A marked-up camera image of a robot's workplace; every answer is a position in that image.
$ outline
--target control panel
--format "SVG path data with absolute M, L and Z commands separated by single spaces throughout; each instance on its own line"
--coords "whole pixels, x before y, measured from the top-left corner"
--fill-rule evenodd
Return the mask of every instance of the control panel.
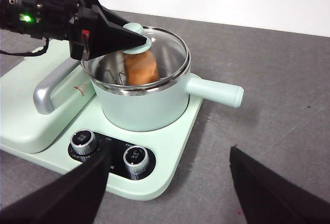
M 150 149 L 89 129 L 78 130 L 71 136 L 68 153 L 72 159 L 85 162 L 97 156 L 106 143 L 110 145 L 112 155 L 110 173 L 131 180 L 140 180 L 154 170 L 156 157 Z

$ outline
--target silver knob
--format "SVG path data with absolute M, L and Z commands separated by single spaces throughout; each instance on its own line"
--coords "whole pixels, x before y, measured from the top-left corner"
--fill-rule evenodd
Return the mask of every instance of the silver knob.
M 97 139 L 93 131 L 83 129 L 72 135 L 70 144 L 77 154 L 84 156 L 97 148 Z
M 148 152 L 144 147 L 131 146 L 124 152 L 124 163 L 130 174 L 141 174 L 149 166 Z

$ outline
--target gray table surface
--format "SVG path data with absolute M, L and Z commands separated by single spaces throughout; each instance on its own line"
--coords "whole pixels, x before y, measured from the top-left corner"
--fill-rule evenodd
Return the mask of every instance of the gray table surface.
M 330 201 L 330 38 L 119 14 L 180 35 L 191 50 L 193 73 L 241 85 L 245 96 L 240 109 L 203 101 L 168 189 L 147 202 L 106 193 L 95 223 L 245 223 L 229 170 L 229 150 L 236 144 Z M 41 44 L 2 31 L 2 49 Z M 2 56 L 2 74 L 20 60 Z M 2 208 L 59 176 L 1 152 Z

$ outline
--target electric cooking pot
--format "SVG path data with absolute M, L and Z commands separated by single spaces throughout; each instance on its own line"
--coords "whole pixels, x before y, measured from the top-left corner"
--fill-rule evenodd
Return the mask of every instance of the electric cooking pot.
M 190 73 L 188 46 L 176 34 L 162 28 L 143 27 L 152 42 L 159 80 L 127 85 L 124 53 L 82 60 L 105 116 L 116 126 L 131 131 L 151 131 L 176 121 L 185 111 L 189 94 L 230 107 L 240 107 L 243 88 L 200 79 Z

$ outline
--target cable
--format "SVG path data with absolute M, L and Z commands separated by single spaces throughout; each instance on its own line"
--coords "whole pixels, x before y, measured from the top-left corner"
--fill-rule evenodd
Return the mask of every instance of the cable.
M 10 56 L 21 56 L 21 57 L 36 57 L 45 54 L 47 52 L 49 43 L 50 43 L 50 39 L 46 38 L 46 44 L 43 46 L 41 50 L 36 51 L 35 53 L 31 53 L 29 51 L 26 53 L 8 53 L 4 50 L 0 50 L 0 54 L 10 55 Z

